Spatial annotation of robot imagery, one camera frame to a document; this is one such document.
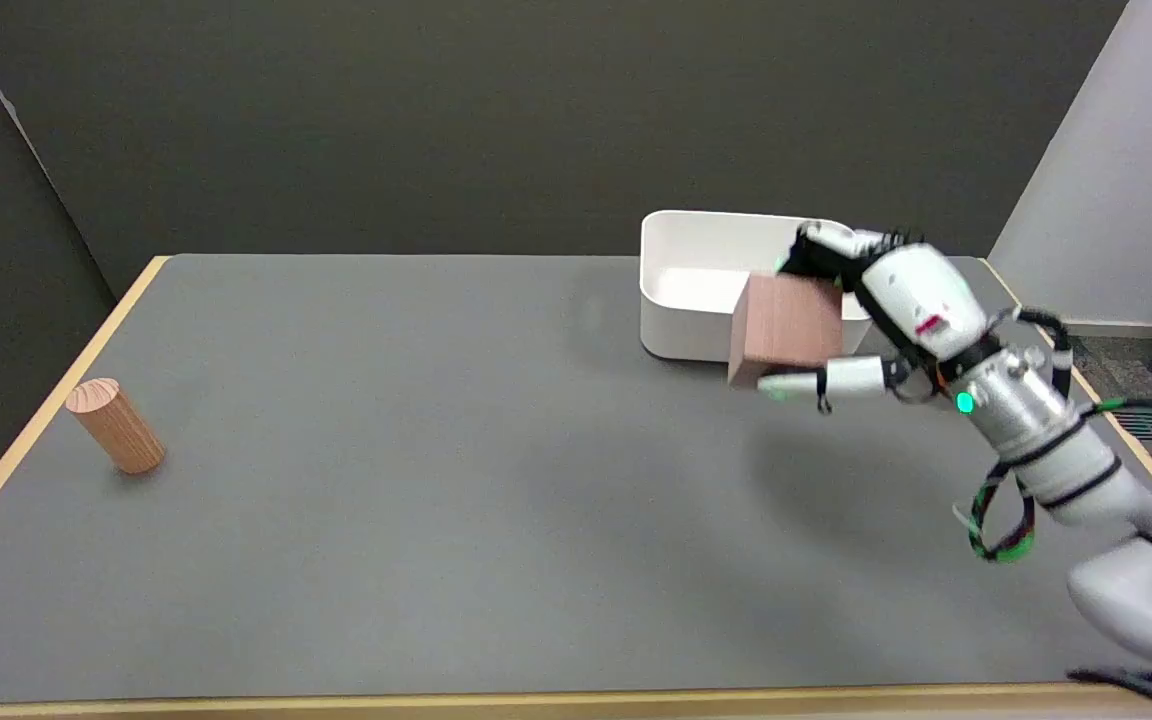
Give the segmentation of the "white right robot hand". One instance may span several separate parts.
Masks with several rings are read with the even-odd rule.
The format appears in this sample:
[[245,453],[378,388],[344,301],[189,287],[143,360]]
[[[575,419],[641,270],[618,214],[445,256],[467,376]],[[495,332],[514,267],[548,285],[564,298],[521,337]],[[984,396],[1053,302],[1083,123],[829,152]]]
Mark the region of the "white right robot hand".
[[942,400],[957,410],[952,361],[995,347],[991,320],[958,270],[920,234],[855,232],[828,220],[796,228],[776,275],[823,281],[850,293],[873,327],[895,348],[890,356],[832,357],[814,365],[782,363],[756,379],[768,397],[814,397],[819,414],[835,397],[892,395],[902,404]]

